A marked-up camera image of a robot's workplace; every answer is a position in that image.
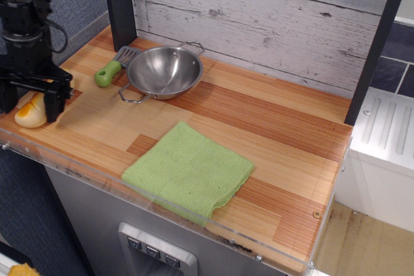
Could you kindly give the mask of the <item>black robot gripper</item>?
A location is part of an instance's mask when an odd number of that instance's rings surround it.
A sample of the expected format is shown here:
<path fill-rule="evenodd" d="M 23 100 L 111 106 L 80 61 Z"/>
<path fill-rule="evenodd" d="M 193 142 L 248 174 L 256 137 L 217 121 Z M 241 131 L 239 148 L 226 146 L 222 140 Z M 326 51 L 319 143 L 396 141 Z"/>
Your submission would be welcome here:
<path fill-rule="evenodd" d="M 66 100 L 73 95 L 72 75 L 52 61 L 49 30 L 31 34 L 1 32 L 6 43 L 1 56 L 1 111 L 9 113 L 27 89 L 45 93 L 44 102 L 48 123 L 54 123 L 64 111 Z"/>

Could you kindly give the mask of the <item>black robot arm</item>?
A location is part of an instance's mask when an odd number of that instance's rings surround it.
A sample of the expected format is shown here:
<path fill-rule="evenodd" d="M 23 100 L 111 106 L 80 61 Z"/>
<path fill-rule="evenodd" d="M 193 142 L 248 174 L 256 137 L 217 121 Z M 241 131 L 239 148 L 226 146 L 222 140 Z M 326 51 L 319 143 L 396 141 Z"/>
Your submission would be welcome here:
<path fill-rule="evenodd" d="M 63 28 L 48 19 L 51 0 L 1 0 L 1 38 L 6 54 L 1 55 L 1 110 L 17 105 L 19 88 L 44 95 L 47 122 L 54 123 L 71 99 L 72 75 L 54 64 L 52 55 L 67 45 L 52 46 L 51 28 Z"/>

